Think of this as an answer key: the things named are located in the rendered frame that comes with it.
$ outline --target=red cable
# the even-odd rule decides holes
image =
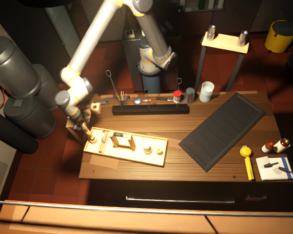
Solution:
[[[2,88],[2,92],[3,92],[3,97],[4,97],[4,100],[3,100],[3,103],[0,105],[0,107],[1,106],[3,106],[4,105],[4,103],[5,103],[5,94],[4,94],[4,89]]]

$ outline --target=wooden tray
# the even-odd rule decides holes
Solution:
[[[130,144],[128,142],[128,138],[117,137],[119,142],[119,147],[115,148],[112,139],[107,136],[105,145],[103,147],[103,152],[99,153],[99,147],[101,144],[101,134],[106,130],[108,132],[115,132],[120,134],[131,134],[132,138],[135,142],[136,148],[132,151]],[[96,155],[103,155],[109,157],[115,157],[135,162],[146,163],[154,166],[164,166],[166,149],[167,149],[167,138],[161,138],[156,136],[147,136],[141,134],[132,134],[128,132],[122,131],[113,131],[111,129],[104,129],[104,128],[95,128],[92,127],[91,133],[93,136],[97,138],[97,142],[91,144],[89,140],[87,141],[84,151]],[[144,153],[143,145],[145,143],[149,143],[152,152],[150,154]],[[156,153],[156,149],[161,148],[163,153],[161,155]]]

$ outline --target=green bottle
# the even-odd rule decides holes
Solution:
[[[203,10],[205,5],[205,0],[200,0],[199,1],[199,10]]]

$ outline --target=red bottle cap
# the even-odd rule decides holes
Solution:
[[[174,96],[175,96],[175,97],[180,97],[180,96],[181,96],[181,91],[176,90],[176,91],[174,92]]]

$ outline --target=red tile floor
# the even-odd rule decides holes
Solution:
[[[287,154],[293,169],[293,85],[284,67],[290,53],[269,54],[263,42],[266,36],[249,35],[249,52],[245,55],[231,91],[267,92],[281,135],[292,142]],[[192,36],[181,40],[179,77],[183,79],[183,91],[195,84],[201,52],[200,39],[201,36]],[[208,47],[201,83],[211,81],[215,84],[216,92],[224,91],[238,56],[236,52]],[[114,94],[105,70],[111,71],[118,93],[134,93],[121,42],[99,44],[84,68],[82,76],[88,78],[99,95]],[[58,123],[55,132],[47,139],[38,140],[40,147],[33,155],[23,154],[8,199],[116,206],[116,197],[89,180],[78,178],[83,147],[66,130],[64,114],[60,110],[53,114]]]

